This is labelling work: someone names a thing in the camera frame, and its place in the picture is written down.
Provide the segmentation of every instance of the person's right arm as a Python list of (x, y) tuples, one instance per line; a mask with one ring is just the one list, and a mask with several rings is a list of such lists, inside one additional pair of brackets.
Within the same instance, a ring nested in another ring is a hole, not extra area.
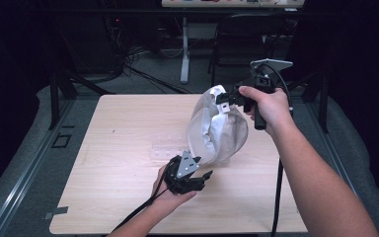
[(378, 236), (361, 201), (295, 125), (285, 93), (239, 91), (258, 102), (308, 231), (313, 236)]

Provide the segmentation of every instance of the dark background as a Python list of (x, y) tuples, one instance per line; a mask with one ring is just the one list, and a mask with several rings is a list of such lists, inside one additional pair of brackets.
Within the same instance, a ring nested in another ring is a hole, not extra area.
[[(47, 17), (26, 9), (159, 8), (160, 1), (8, 1), (0, 0), (0, 176), (38, 110), (37, 91), (49, 85), (59, 67), (84, 73), (121, 70), (102, 17), (58, 16), (55, 28)], [(312, 72), (329, 78), (329, 93), (352, 121), (370, 154), (370, 170), (379, 188), (379, 2), (306, 0), (305, 12), (345, 13), (298, 22), (288, 53), (294, 66), (284, 72), (298, 80)], [(156, 50), (157, 27), (165, 19), (121, 18), (127, 31)], [(81, 35), (92, 34), (90, 41)]]

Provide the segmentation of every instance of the white desk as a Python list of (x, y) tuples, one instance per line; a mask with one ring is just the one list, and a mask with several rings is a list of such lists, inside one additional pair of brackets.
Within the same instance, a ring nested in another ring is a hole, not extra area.
[[(150, 158), (154, 134), (185, 131), (200, 95), (103, 96), (95, 110), (58, 207), (53, 234), (107, 234), (152, 191), (158, 169)], [(278, 155), (270, 137), (253, 129), (229, 163), (212, 167), (196, 197), (151, 233), (269, 232), (273, 221)], [(202, 168), (194, 177), (209, 171)], [(306, 232), (284, 177), (278, 231)]]
[[(258, 0), (250, 2), (248, 0), (162, 0), (162, 7), (169, 8), (302, 8), (305, 0)], [(183, 66), (181, 69), (181, 83), (187, 84), (190, 71), (190, 53), (188, 49), (188, 23), (187, 18), (183, 20)]]

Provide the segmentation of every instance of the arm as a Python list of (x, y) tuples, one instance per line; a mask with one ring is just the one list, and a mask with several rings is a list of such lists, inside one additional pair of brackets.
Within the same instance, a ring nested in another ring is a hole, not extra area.
[[(158, 178), (153, 184), (153, 192), (160, 182), (165, 167), (159, 170)], [(162, 181), (162, 185), (159, 189), (159, 193), (165, 190), (166, 184)], [(189, 192), (184, 195), (174, 195), (170, 191), (165, 191), (159, 197), (157, 197), (153, 203), (143, 209), (140, 213), (119, 227), (116, 231), (109, 235), (109, 237), (143, 237), (146, 236), (149, 231), (157, 225), (163, 218), (171, 214), (178, 206), (193, 198), (196, 192)]]
[(285, 93), (277, 89), (266, 94), (252, 87), (241, 87), (240, 93), (258, 102), (309, 232), (313, 236), (378, 236), (358, 197), (296, 127)]

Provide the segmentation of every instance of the tape piece on table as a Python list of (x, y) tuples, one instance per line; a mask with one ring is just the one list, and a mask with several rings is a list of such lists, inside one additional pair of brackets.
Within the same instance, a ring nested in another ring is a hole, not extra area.
[(55, 209), (53, 210), (53, 212), (47, 212), (47, 213), (42, 217), (42, 219), (51, 219), (51, 218), (53, 218), (54, 215), (58, 215), (58, 214), (66, 214), (68, 208), (69, 208), (69, 206), (62, 206), (62, 207), (55, 208)]

